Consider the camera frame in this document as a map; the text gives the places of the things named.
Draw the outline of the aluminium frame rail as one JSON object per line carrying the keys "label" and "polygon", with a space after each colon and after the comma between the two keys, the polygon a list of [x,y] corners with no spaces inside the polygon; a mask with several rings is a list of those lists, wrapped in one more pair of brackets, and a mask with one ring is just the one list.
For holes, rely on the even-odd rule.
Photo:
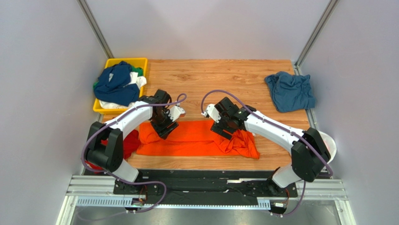
{"label": "aluminium frame rail", "polygon": [[354,225],[343,182],[317,177],[272,187],[271,171],[141,170],[129,184],[110,175],[74,175],[57,224],[72,222],[77,206],[143,209],[264,210],[270,217],[298,215],[307,201],[332,201],[343,225]]}

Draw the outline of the teal blue t-shirt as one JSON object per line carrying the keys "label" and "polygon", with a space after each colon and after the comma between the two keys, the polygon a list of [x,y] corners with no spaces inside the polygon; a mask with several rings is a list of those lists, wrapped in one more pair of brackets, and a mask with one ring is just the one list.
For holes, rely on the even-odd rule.
{"label": "teal blue t-shirt", "polygon": [[265,77],[276,110],[288,113],[314,108],[316,98],[310,78],[310,75],[291,75],[284,71]]}

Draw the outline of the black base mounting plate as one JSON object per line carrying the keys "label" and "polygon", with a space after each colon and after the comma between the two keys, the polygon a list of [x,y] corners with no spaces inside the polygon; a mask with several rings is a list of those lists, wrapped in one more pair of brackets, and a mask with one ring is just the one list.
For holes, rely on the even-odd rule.
{"label": "black base mounting plate", "polygon": [[166,196],[162,204],[173,205],[256,205],[259,197],[300,197],[302,192],[290,184],[277,196],[270,195],[266,181],[272,171],[211,171],[211,170],[140,170],[138,182],[152,182],[151,185],[132,186],[113,179],[111,193],[116,195],[137,195],[148,197],[147,203],[161,199],[166,185]]}

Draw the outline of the white mesh laundry bag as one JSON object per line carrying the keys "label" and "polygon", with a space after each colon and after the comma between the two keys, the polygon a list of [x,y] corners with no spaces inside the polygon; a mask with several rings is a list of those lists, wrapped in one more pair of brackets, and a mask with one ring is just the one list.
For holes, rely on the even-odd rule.
{"label": "white mesh laundry bag", "polygon": [[330,164],[330,163],[333,161],[333,159],[334,159],[334,157],[336,156],[336,153],[337,153],[336,142],[335,142],[334,139],[333,139],[331,136],[329,136],[328,134],[326,134],[326,133],[324,133],[324,132],[322,132],[322,131],[319,131],[319,133],[320,133],[320,135],[321,135],[321,138],[322,138],[324,144],[325,144],[326,147],[327,147],[327,150],[329,151],[330,159],[329,159],[329,161],[327,162],[327,164]]}

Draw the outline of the yellow plastic bin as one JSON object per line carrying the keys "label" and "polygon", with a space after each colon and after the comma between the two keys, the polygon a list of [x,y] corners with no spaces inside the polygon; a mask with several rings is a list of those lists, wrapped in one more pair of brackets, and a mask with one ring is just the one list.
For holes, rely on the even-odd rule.
{"label": "yellow plastic bin", "polygon": [[147,65],[146,58],[108,59],[93,84],[93,111],[100,114],[119,114],[132,107],[143,95],[147,84]]}

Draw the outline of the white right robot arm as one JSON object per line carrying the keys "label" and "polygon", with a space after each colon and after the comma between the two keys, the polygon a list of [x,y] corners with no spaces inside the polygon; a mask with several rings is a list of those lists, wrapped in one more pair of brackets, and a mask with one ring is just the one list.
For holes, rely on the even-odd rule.
{"label": "white right robot arm", "polygon": [[303,130],[284,125],[251,106],[238,107],[228,97],[209,104],[202,115],[214,121],[211,130],[224,138],[230,140],[238,130],[248,131],[278,144],[290,154],[291,163],[277,168],[266,181],[270,195],[281,194],[297,181],[313,182],[337,153],[336,143],[328,134],[314,128]]}

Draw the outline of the orange t-shirt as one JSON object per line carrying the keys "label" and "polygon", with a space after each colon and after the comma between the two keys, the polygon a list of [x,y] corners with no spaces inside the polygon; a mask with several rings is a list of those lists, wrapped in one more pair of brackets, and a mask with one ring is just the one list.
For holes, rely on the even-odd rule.
{"label": "orange t-shirt", "polygon": [[183,121],[178,123],[168,137],[162,139],[150,123],[142,123],[132,139],[139,142],[138,155],[210,157],[242,156],[259,159],[254,136],[247,131],[238,130],[231,139],[211,131],[210,120]]}

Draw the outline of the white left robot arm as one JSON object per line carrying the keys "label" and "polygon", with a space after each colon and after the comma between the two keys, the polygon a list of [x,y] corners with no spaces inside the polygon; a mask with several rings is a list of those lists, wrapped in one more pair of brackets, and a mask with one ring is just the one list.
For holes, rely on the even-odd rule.
{"label": "white left robot arm", "polygon": [[146,185],[146,182],[136,181],[140,171],[124,159],[124,140],[146,121],[165,140],[178,127],[177,120],[186,114],[180,105],[186,97],[180,94],[173,102],[170,94],[157,90],[152,96],[140,97],[116,118],[105,123],[94,122],[82,149],[83,165],[87,170],[108,174],[127,185]]}

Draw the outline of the red t-shirt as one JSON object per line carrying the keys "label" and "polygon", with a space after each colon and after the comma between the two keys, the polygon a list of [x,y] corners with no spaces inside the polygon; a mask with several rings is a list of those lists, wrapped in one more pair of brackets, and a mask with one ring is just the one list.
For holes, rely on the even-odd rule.
{"label": "red t-shirt", "polygon": [[123,139],[121,131],[109,129],[98,134],[88,145],[84,162],[94,170],[116,171],[141,145],[139,132],[132,131]]}

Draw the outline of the white t-shirt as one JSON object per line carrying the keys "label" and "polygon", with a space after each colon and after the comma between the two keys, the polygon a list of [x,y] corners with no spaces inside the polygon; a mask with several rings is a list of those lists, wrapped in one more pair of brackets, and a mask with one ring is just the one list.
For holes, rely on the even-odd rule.
{"label": "white t-shirt", "polygon": [[[143,86],[145,86],[147,84],[146,77],[139,76],[138,72],[130,72],[130,78],[131,78],[131,81],[128,83],[128,85],[135,83],[139,89],[141,89]],[[103,109],[128,109],[128,108],[134,106],[134,102],[131,102],[128,106],[118,105],[116,103],[106,102],[106,101],[102,101],[102,100],[100,100],[99,103]]]}

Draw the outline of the green t-shirt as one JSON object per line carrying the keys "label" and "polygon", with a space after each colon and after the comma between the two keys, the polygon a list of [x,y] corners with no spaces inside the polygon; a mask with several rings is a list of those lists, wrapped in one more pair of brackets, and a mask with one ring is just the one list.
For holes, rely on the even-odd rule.
{"label": "green t-shirt", "polygon": [[138,85],[139,88],[141,88],[146,84],[143,78],[139,79],[139,77],[144,76],[144,70],[142,68],[132,66],[130,74],[131,74],[131,81],[132,82],[136,81],[136,84]]}

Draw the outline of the navy blue t-shirt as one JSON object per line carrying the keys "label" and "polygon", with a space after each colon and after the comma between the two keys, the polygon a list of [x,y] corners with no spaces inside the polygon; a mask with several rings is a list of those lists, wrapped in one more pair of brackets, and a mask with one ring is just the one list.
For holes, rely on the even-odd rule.
{"label": "navy blue t-shirt", "polygon": [[140,89],[135,83],[128,85],[131,81],[131,67],[129,63],[122,61],[117,65],[105,68],[94,87],[95,97],[124,106],[137,101]]}

